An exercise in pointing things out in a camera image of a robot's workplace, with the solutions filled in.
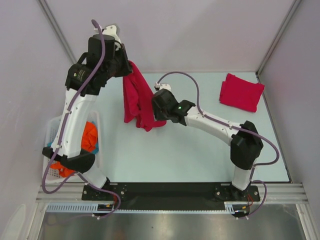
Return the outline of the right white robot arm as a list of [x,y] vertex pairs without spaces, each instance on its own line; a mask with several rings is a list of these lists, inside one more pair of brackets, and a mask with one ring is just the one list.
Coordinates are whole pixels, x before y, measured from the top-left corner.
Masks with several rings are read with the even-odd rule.
[[193,102],[178,102],[167,89],[157,91],[151,105],[157,121],[171,121],[193,127],[226,143],[230,147],[230,160],[235,166],[230,194],[237,201],[248,196],[253,166],[264,147],[252,122],[234,123],[207,114]]

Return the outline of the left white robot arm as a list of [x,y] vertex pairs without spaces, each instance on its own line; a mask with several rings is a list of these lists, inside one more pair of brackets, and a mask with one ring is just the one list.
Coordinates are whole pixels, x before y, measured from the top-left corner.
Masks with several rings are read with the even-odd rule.
[[110,196],[93,153],[81,147],[88,115],[101,88],[113,77],[125,77],[132,67],[123,43],[116,35],[95,34],[88,39],[88,50],[73,64],[65,81],[65,105],[56,137],[42,154],[51,161],[80,173],[94,185],[93,194],[100,200]]

